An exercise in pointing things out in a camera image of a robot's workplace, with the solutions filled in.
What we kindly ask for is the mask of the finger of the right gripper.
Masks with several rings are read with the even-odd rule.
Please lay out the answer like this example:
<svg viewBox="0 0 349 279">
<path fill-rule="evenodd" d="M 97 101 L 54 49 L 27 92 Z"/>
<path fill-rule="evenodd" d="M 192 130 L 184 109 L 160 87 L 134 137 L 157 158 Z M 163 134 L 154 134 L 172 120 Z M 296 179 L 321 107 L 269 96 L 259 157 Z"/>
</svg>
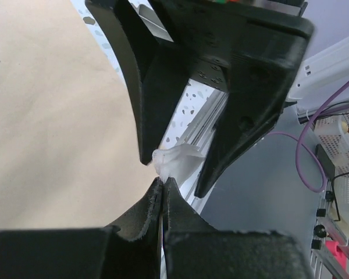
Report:
<svg viewBox="0 0 349 279">
<path fill-rule="evenodd" d="M 243 43 L 231 55 L 229 96 L 198 178 L 203 198 L 220 175 L 276 124 L 297 75 L 306 40 Z"/>
<path fill-rule="evenodd" d="M 128 1 L 86 1 L 117 57 L 136 122 L 140 162 L 158 148 L 190 77 L 180 51 L 157 40 Z"/>
</svg>

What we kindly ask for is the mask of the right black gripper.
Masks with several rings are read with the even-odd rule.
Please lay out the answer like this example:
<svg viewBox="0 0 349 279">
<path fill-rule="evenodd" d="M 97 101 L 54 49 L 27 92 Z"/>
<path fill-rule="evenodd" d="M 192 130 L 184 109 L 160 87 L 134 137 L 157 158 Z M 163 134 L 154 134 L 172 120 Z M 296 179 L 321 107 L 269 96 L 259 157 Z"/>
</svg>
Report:
<svg viewBox="0 0 349 279">
<path fill-rule="evenodd" d="M 285 96 L 314 25 L 259 4 L 151 1 L 172 41 L 150 82 L 179 94 L 188 78 L 232 95 Z"/>
</svg>

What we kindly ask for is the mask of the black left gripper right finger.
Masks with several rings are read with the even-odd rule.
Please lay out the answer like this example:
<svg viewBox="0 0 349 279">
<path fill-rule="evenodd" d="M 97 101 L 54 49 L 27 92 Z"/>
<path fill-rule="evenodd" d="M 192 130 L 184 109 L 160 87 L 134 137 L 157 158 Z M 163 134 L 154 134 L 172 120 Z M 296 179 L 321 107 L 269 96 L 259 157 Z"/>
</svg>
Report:
<svg viewBox="0 0 349 279">
<path fill-rule="evenodd" d="M 167 278 L 311 278 L 297 241 L 277 231 L 220 231 L 163 185 L 163 250 Z"/>
</svg>

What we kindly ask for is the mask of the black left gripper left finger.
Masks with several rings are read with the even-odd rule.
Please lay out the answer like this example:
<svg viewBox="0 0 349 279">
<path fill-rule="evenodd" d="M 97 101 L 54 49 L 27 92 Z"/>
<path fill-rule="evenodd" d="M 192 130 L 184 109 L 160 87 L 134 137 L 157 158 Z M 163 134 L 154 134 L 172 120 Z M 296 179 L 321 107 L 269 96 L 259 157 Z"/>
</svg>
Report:
<svg viewBox="0 0 349 279">
<path fill-rule="evenodd" d="M 159 278 L 162 190 L 105 227 L 0 231 L 0 278 Z"/>
</svg>

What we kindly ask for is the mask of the white gauze pad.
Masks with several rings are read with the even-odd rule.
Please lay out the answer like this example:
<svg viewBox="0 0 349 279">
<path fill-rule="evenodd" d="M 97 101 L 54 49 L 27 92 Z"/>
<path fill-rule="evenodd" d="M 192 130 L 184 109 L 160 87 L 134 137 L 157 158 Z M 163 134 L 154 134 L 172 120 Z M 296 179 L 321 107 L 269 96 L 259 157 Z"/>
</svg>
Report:
<svg viewBox="0 0 349 279">
<path fill-rule="evenodd" d="M 169 149 L 156 149 L 152 153 L 152 163 L 160 180 L 165 184 L 174 178 L 181 186 L 195 172 L 205 156 L 199 147 L 180 144 Z"/>
</svg>

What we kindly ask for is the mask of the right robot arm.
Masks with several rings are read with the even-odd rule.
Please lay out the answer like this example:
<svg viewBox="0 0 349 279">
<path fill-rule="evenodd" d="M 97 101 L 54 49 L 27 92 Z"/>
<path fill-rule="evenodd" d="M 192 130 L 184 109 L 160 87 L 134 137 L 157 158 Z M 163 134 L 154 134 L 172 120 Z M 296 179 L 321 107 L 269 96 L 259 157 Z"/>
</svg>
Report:
<svg viewBox="0 0 349 279">
<path fill-rule="evenodd" d="M 199 159 L 194 195 L 276 125 L 285 105 L 349 74 L 349 38 L 304 59 L 314 32 L 300 17 L 235 1 L 151 1 L 169 39 L 129 1 L 86 1 L 128 89 L 140 161 Z M 220 231 L 160 173 L 112 222 L 102 278 L 312 278 L 292 237 Z"/>
</svg>

